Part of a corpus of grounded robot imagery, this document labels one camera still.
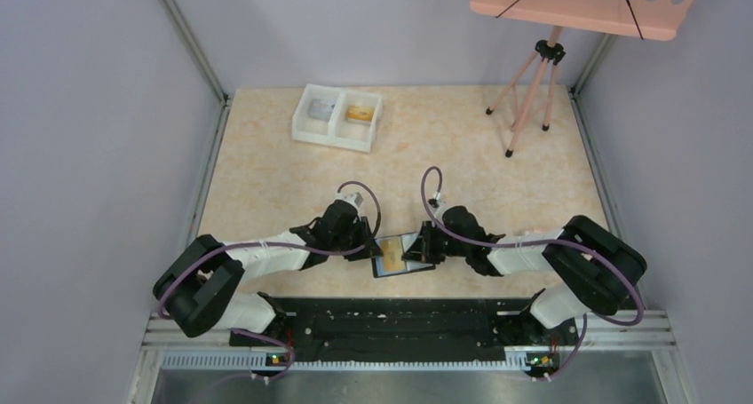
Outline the orange credit card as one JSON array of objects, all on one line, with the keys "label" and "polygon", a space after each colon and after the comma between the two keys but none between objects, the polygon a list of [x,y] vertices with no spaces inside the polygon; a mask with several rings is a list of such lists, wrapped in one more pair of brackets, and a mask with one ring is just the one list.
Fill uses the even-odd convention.
[{"label": "orange credit card", "polygon": [[406,269],[406,263],[402,259],[402,239],[400,237],[384,239],[379,245],[383,253],[383,272],[387,274],[403,272]]}]

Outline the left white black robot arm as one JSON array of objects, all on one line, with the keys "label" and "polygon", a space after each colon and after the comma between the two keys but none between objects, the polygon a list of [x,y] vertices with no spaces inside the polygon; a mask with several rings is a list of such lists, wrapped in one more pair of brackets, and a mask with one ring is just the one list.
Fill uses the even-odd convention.
[{"label": "left white black robot arm", "polygon": [[159,314],[172,319],[186,337],[212,329],[270,331],[283,311],[271,298],[244,294],[239,288],[272,273],[313,268],[331,257],[371,258],[379,248],[368,219],[361,215],[361,203],[358,193],[340,194],[312,222],[268,239],[195,238],[153,286]]}]

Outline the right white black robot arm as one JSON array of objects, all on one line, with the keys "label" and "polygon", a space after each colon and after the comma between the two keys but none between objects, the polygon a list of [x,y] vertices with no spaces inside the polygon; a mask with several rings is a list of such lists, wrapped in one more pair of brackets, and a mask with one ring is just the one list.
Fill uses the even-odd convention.
[{"label": "right white black robot arm", "polygon": [[459,257],[483,276],[555,273],[559,284],[537,294],[527,313],[546,329],[586,313],[616,314],[647,270],[631,246],[584,215],[548,233],[493,235],[464,206],[439,208],[404,246],[403,259],[439,264]]}]

